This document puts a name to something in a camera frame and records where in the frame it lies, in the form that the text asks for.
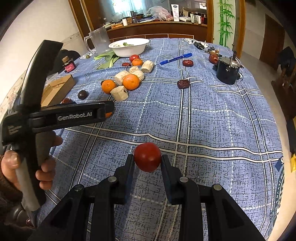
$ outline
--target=bottle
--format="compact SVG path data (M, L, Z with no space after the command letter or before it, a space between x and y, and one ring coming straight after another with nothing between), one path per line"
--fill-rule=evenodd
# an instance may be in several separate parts
M207 25L207 16L206 15L204 15L204 24Z
M64 62L64 65L63 66L64 66L65 71L67 73L71 72L72 70L74 70L76 68L76 65L75 65L73 59L69 59L68 56L64 57L62 59L62 61Z
M131 19L132 19L132 22L133 23L138 23L138 20L137 20L137 17L136 17L136 13L135 12L133 13Z

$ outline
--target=red date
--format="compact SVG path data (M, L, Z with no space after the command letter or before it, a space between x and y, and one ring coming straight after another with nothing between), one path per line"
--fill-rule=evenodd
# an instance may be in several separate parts
M183 60L182 64L186 67L192 67L193 66L193 61L190 59L185 59Z
M130 63L122 63L121 66L131 66L131 64Z
M217 55L210 55L209 56L209 61L211 62L211 64L216 64L219 61L219 58Z
M72 103L72 100L70 100L69 98L65 98L61 102L61 104L69 104L69 103Z
M190 81L189 80L179 80L177 82L177 86L180 90L187 89L190 86Z

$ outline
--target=black container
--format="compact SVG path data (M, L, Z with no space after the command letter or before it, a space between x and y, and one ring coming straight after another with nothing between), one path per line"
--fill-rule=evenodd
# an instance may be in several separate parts
M234 85L238 78L241 65L233 57L220 57L218 63L217 78L228 85Z

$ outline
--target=logo patch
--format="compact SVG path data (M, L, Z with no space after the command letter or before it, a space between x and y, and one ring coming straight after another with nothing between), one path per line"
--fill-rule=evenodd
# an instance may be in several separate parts
M86 118L86 117L92 117L92 111L85 111L83 113L76 113L76 114L64 114L64 115L57 115L57 121L67 121L72 119L78 119L78 118Z

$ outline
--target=wooden cabinet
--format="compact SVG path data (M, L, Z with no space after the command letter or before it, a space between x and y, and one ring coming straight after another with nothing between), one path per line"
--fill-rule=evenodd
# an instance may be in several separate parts
M185 22L148 22L107 31L111 42L126 38L192 38L207 40L207 25Z

